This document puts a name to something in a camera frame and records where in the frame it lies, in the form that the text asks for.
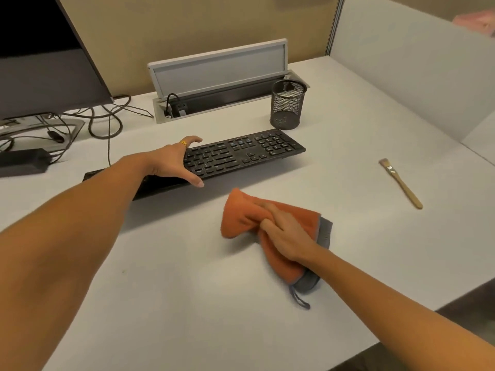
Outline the orange and grey cleaning cloth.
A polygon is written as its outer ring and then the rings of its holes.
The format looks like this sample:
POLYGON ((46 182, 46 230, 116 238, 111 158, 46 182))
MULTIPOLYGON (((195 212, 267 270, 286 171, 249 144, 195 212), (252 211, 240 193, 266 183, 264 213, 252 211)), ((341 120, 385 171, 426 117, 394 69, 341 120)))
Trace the orange and grey cleaning cloth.
POLYGON ((250 196, 238 188, 230 192, 224 206, 220 228, 221 235, 224 238, 232 239, 249 231, 255 232, 270 267, 287 285, 289 294, 296 304, 309 310, 310 304, 301 299, 298 293, 311 293, 320 281, 320 277, 310 269, 290 261, 276 249, 268 235, 259 227, 265 213, 256 205, 258 201, 275 204, 282 211, 292 214, 307 234, 324 249, 330 248, 333 223, 318 212, 260 199, 250 196))

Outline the person's right hand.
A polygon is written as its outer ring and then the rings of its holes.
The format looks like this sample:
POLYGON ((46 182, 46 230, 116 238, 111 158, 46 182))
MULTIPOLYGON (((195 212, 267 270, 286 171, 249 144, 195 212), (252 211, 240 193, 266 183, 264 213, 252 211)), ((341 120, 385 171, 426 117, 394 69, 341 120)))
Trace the person's right hand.
POLYGON ((273 218, 262 220, 260 228, 268 235, 276 249, 287 259, 309 267, 321 247, 290 213, 269 202, 262 201, 258 205, 269 211, 273 218))

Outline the silver partition post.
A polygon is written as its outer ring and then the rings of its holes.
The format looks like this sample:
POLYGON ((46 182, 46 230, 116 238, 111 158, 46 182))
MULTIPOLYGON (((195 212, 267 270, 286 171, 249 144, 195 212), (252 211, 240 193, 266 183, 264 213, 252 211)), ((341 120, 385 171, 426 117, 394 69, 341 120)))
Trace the silver partition post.
POLYGON ((344 2, 345 2, 345 0, 337 0, 336 11, 335 11, 335 14, 333 17, 332 27, 331 27, 330 35, 329 35, 326 50, 325 50, 326 56, 331 55, 332 47, 333 47, 333 44, 334 44, 334 41, 336 38, 336 34, 337 34, 339 21, 340 21, 342 11, 343 11, 344 2))

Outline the beige desk partition panel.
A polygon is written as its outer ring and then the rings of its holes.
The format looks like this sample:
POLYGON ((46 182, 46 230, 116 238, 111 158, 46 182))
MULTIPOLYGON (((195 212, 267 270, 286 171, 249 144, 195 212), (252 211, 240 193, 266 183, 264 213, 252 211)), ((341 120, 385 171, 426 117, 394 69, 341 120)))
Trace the beige desk partition panel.
POLYGON ((60 0, 112 95, 154 86, 147 64, 286 38, 324 56, 338 0, 60 0))

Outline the silver monitor stand base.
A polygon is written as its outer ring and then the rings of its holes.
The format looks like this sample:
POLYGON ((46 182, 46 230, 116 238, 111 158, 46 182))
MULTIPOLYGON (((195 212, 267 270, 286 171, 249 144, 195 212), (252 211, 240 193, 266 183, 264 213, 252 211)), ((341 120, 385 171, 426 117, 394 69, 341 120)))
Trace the silver monitor stand base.
POLYGON ((42 114, 0 121, 0 152, 45 149, 59 153, 68 149, 84 126, 78 118, 42 114))

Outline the wooden handled brush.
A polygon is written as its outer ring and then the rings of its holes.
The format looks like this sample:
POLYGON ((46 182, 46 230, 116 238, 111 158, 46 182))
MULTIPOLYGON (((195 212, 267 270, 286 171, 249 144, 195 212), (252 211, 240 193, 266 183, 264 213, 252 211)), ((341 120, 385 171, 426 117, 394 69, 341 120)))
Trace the wooden handled brush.
POLYGON ((388 159, 381 159, 379 164, 387 170, 389 175, 397 182, 405 196, 411 202, 411 204, 417 208, 418 210, 422 210, 424 208, 422 202, 416 197, 416 195, 412 192, 412 190, 407 186, 407 184, 402 180, 399 173, 393 168, 388 159))

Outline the white desk partition panel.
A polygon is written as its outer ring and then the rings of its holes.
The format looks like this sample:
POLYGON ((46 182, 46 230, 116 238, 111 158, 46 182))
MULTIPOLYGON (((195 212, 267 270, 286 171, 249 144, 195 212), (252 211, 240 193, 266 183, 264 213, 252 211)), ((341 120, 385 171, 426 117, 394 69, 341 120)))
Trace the white desk partition panel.
POLYGON ((330 56, 495 166, 495 27, 344 0, 330 56))

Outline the person's right forearm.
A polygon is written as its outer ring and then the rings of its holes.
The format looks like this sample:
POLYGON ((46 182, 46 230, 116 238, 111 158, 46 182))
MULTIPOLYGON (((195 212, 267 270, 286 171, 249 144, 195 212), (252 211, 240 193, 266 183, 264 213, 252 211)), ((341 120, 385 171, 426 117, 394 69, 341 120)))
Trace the person's right forearm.
POLYGON ((316 244, 300 263, 317 273, 411 371, 495 371, 495 347, 316 244))

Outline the black power adapter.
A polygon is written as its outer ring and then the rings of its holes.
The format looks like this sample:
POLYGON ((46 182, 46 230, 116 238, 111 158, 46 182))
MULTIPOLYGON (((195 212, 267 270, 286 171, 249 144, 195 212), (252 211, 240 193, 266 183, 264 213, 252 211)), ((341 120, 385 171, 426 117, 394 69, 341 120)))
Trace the black power adapter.
POLYGON ((0 178, 43 174, 52 162, 45 149, 0 152, 0 178))

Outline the black mesh pen holder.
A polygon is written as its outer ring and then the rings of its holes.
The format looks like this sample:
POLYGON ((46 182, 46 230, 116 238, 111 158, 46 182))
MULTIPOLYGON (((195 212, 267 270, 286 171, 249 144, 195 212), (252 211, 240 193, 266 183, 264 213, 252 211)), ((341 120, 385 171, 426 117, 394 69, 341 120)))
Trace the black mesh pen holder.
POLYGON ((300 118, 307 86, 300 80, 276 81, 271 89, 270 124, 280 130, 293 130, 300 118))

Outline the black computer keyboard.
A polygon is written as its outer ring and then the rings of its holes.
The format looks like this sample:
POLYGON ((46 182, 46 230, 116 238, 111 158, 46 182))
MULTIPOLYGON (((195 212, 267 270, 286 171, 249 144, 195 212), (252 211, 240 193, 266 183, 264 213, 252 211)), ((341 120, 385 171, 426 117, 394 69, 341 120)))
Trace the black computer keyboard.
POLYGON ((271 129, 188 148, 183 165, 205 181, 305 151, 302 144, 282 130, 271 129))

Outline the black power plug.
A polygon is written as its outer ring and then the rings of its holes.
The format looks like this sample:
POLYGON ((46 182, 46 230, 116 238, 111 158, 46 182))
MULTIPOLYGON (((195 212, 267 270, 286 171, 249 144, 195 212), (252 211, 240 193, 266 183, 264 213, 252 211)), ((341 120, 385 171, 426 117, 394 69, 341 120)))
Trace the black power plug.
POLYGON ((178 118, 187 115, 187 104, 175 93, 169 93, 165 101, 165 116, 169 118, 178 118))

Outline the person's left forearm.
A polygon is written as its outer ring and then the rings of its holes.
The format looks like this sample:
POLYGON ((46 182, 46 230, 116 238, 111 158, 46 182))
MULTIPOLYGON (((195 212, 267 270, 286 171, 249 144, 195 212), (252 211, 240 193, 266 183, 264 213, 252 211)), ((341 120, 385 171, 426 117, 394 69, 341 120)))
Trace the person's left forearm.
POLYGON ((0 232, 0 371, 40 371, 112 249, 152 153, 125 156, 0 232))

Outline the black computer monitor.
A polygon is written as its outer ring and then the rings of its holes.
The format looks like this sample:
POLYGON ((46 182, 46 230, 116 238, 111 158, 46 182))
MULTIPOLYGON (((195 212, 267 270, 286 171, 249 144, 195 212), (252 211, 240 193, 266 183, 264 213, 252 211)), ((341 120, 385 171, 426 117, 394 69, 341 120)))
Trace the black computer monitor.
POLYGON ((111 102, 60 0, 0 0, 0 120, 111 102))

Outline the person's left hand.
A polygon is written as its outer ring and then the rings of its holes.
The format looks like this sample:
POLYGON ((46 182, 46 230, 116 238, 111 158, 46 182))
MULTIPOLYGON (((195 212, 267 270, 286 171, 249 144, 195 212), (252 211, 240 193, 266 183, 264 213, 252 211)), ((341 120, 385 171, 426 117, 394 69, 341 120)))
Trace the person's left hand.
POLYGON ((179 142, 167 144, 162 148, 145 153, 147 167, 145 175, 156 175, 163 178, 182 179, 184 156, 193 143, 202 142, 198 136, 186 136, 179 142))

